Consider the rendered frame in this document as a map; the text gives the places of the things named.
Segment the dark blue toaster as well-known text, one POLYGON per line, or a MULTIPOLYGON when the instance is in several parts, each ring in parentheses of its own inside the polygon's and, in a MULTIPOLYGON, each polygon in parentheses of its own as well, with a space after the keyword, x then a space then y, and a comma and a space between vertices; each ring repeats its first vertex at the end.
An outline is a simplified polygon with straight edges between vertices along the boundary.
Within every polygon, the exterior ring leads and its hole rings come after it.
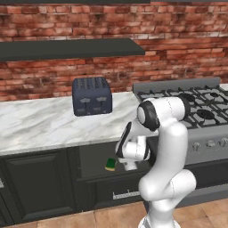
POLYGON ((77 117, 112 112, 112 93, 104 77, 75 78, 72 83, 73 111, 77 117))

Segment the green and yellow sponge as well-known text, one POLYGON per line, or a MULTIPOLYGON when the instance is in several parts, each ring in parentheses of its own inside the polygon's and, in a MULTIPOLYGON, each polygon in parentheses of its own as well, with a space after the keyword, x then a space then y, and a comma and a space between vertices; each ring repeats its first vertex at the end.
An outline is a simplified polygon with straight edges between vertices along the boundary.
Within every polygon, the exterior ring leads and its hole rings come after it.
POLYGON ((108 159, 105 169, 108 171, 114 171, 116 169, 117 161, 115 159, 108 159))

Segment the dark wall shelf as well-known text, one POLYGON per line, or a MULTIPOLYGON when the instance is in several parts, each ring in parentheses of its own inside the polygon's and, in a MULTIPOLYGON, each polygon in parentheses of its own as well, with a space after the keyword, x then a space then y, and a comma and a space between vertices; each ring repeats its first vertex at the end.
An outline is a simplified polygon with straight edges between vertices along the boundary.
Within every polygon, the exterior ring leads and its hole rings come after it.
POLYGON ((0 61, 145 55, 130 38, 0 42, 0 61))

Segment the grey gas stove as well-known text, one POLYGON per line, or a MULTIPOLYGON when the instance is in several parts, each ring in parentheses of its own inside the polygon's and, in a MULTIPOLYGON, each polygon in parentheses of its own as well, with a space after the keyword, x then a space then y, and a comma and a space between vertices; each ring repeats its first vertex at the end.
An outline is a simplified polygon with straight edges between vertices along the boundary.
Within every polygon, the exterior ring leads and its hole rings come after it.
POLYGON ((195 175, 197 187, 178 206, 228 199, 228 143, 224 147, 219 145, 222 138, 228 139, 228 91, 220 87, 220 79, 139 83, 133 85, 133 93, 140 102, 147 98, 182 96, 191 106, 191 113, 183 120, 189 136, 185 168, 195 175), (208 148, 209 140, 216 145, 208 148), (194 143, 200 143, 198 151, 192 149, 194 143))

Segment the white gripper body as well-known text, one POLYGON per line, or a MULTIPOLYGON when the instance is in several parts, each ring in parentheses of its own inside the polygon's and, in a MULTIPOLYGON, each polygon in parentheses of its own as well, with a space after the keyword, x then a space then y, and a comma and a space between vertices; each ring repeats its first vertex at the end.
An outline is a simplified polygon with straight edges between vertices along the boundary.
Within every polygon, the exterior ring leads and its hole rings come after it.
POLYGON ((132 160, 125 160, 123 162, 124 168, 126 171, 131 171, 131 170, 136 170, 137 169, 137 165, 134 161, 132 160))

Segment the dark cupboard door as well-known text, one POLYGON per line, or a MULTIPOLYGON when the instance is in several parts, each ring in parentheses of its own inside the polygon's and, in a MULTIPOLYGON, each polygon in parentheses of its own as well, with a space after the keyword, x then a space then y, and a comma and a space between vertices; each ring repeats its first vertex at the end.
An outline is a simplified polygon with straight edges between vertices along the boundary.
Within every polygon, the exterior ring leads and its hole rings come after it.
POLYGON ((16 224, 76 210, 65 150, 5 156, 3 198, 16 224))
MULTIPOLYGON (((3 181, 3 174, 0 169, 0 178, 3 181)), ((4 188, 0 189, 0 228, 13 224, 12 217, 4 201, 4 188)))

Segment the dark open drawer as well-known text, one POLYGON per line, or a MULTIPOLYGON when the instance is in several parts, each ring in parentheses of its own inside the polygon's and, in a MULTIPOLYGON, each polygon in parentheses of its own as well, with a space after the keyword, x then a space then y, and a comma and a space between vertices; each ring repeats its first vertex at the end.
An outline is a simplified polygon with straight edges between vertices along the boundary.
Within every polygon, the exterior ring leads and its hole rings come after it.
POLYGON ((107 160, 118 160, 115 155, 116 144, 116 142, 106 142, 79 148, 81 199, 82 206, 86 210, 115 207, 143 200, 141 196, 113 200, 112 193, 139 191, 138 183, 151 169, 155 158, 151 155, 148 160, 137 162, 136 170, 126 171, 124 165, 117 162, 116 169, 108 171, 105 169, 107 160))

